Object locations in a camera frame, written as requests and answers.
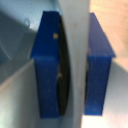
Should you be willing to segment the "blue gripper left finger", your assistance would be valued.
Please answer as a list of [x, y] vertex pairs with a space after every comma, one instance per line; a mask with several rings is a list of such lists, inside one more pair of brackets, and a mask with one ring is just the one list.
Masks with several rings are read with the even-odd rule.
[[57, 82], [59, 70], [59, 13], [44, 11], [31, 57], [35, 62], [40, 116], [60, 116]]

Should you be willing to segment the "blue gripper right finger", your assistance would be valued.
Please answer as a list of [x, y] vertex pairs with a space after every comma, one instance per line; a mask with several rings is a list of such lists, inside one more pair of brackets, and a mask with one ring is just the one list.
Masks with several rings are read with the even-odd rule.
[[114, 51], [94, 13], [90, 14], [85, 114], [98, 115], [103, 105]]

